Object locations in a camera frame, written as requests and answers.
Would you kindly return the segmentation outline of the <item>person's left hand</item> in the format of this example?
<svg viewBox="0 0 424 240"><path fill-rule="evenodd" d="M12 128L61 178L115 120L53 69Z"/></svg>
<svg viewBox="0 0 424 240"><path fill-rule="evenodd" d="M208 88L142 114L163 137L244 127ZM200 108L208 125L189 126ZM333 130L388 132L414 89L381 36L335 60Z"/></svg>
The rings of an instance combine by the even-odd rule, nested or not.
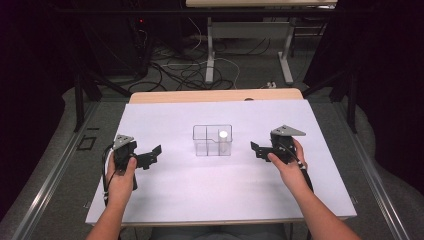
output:
<svg viewBox="0 0 424 240"><path fill-rule="evenodd" d="M125 171L120 172L115 169L114 156L109 159L107 167L108 181L108 204L109 209L124 209L133 191L133 177L137 160L134 157L129 159Z"/></svg>

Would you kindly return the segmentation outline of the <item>black metal stand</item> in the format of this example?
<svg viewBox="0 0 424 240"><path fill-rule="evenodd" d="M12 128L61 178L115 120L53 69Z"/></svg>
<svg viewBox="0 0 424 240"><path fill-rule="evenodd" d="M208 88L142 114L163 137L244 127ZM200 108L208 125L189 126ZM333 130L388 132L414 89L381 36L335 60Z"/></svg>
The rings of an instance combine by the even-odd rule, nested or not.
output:
<svg viewBox="0 0 424 240"><path fill-rule="evenodd" d="M321 81L315 86L308 87L302 91L303 97L308 97L312 93L322 88L334 84L333 90L330 92L329 98L331 102L341 102L347 97L346 122L351 131L356 134L356 102L358 92L358 79L355 70L341 70Z"/></svg>
<svg viewBox="0 0 424 240"><path fill-rule="evenodd" d="M78 132L85 122L84 110L84 96L87 96L90 101L98 102L103 97L98 85L104 85L113 91L130 97L132 93L117 84L111 82L107 78L88 70L76 73L74 76L74 90L75 90L75 106L76 106L76 125L75 132Z"/></svg>

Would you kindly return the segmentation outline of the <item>white cylindrical tube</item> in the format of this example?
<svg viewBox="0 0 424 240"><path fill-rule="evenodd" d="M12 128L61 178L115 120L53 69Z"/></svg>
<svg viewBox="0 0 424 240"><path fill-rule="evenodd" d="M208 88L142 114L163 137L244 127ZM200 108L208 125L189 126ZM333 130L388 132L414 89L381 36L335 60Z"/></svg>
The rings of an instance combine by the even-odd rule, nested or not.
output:
<svg viewBox="0 0 424 240"><path fill-rule="evenodd" d="M219 154L225 155L227 152L227 147L228 147L228 142L227 142L228 132L225 130L222 130L219 132L218 137L219 137Z"/></svg>

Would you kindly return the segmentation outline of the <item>black computer tower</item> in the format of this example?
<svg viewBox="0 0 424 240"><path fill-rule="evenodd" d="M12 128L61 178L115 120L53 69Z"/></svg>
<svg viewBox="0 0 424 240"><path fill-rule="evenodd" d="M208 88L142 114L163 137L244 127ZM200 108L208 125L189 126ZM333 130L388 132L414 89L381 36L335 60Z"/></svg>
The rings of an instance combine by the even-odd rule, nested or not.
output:
<svg viewBox="0 0 424 240"><path fill-rule="evenodd" d="M97 33L104 47L99 62L106 75L136 79L147 75L151 40L137 18L102 18Z"/></svg>

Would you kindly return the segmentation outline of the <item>aluminium floor rail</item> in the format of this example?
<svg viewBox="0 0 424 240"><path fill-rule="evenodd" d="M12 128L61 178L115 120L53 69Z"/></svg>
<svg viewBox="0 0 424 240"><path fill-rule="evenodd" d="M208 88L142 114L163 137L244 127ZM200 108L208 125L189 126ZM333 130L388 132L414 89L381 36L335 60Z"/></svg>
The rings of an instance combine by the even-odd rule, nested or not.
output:
<svg viewBox="0 0 424 240"><path fill-rule="evenodd" d="M100 179L99 103L90 103L79 131L71 122L59 127L38 164L24 196L16 230L9 240L83 240Z"/></svg>
<svg viewBox="0 0 424 240"><path fill-rule="evenodd" d="M358 135L355 134L351 130L351 127L348 125L347 115L345 113L343 104L334 103L333 106L338 114L340 121L342 122L345 131L347 132L347 135L350 137L353 143L355 151L358 154L359 165L394 240L411 240L397 211L394 208L394 205L389 195L387 194L383 186L382 179L378 174L374 163L372 162L364 146L360 142Z"/></svg>

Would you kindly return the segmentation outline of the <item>white table cover sheet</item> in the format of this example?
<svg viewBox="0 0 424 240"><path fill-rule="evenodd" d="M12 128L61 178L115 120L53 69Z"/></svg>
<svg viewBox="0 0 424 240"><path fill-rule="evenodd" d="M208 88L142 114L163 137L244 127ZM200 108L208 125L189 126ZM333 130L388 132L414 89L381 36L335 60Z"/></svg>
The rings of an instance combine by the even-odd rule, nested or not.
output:
<svg viewBox="0 0 424 240"><path fill-rule="evenodd" d="M199 156L192 129L229 124L228 156ZM141 226L299 221L302 214L275 166L250 145L270 143L271 130L303 131L308 173L315 194L340 218L355 216L345 184L315 115L305 100L129 104L118 131L135 138L138 152L160 146L157 163L137 170L138 188L124 215Z"/></svg>

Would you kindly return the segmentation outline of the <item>desk with grey metal legs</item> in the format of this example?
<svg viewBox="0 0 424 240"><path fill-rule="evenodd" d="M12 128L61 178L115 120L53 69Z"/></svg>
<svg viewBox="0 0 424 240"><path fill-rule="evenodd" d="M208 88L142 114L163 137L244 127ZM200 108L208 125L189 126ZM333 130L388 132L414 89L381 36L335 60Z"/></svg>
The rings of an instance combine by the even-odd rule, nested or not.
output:
<svg viewBox="0 0 424 240"><path fill-rule="evenodd" d="M186 6L200 10L229 10L230 13L240 13L242 10L331 10L338 0L186 0ZM208 59L206 68L206 83L214 81L215 39L253 39L278 38L284 40L283 50L278 53L278 59L285 83L294 83L288 64L288 54L294 38L297 17L286 17L285 21L247 21L228 20L216 21L207 18Z"/></svg>

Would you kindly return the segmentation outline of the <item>person's right hand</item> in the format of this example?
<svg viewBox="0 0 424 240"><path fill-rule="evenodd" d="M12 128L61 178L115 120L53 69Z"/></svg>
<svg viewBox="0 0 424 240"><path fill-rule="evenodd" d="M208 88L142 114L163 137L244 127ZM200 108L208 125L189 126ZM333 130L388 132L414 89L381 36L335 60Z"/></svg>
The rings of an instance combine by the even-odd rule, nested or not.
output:
<svg viewBox="0 0 424 240"><path fill-rule="evenodd" d="M281 179L289 191L295 198L297 198L309 193L310 188L298 165L298 162L301 162L304 167L307 166L304 158L303 147L296 139L293 140L293 143L296 149L296 159L294 161L289 164L285 164L273 153L269 153L268 158L279 170Z"/></svg>

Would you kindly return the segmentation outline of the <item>clear plastic organizer box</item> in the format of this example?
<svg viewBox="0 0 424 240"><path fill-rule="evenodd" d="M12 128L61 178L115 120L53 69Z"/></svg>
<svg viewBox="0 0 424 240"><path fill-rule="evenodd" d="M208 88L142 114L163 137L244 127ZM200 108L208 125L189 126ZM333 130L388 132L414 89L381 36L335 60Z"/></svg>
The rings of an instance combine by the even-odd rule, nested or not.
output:
<svg viewBox="0 0 424 240"><path fill-rule="evenodd" d="M228 147L225 155L219 154L220 131L228 132ZM231 125L195 125L192 129L192 139L197 156L230 156L232 149L232 126Z"/></svg>

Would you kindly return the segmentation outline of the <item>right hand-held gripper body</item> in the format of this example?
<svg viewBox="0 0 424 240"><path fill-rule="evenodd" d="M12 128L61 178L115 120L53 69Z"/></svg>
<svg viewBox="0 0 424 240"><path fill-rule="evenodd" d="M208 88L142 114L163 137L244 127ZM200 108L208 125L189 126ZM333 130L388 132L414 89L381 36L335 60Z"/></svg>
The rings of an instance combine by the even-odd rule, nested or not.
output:
<svg viewBox="0 0 424 240"><path fill-rule="evenodd" d="M296 157L294 136L305 136L306 133L287 125L280 126L270 132L272 152L284 163Z"/></svg>

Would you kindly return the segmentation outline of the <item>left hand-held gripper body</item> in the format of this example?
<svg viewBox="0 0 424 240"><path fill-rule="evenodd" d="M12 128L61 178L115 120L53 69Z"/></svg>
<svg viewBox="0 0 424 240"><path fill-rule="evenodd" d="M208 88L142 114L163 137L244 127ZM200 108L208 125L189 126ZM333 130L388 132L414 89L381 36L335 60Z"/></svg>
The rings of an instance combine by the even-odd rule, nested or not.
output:
<svg viewBox="0 0 424 240"><path fill-rule="evenodd" d="M133 137L120 134L116 136L112 149L114 152L115 170L120 175L123 175L126 171L131 157L135 157L138 160L138 168L142 168L143 170L147 169L147 166L142 162L141 156L134 153L136 148L137 142Z"/></svg>

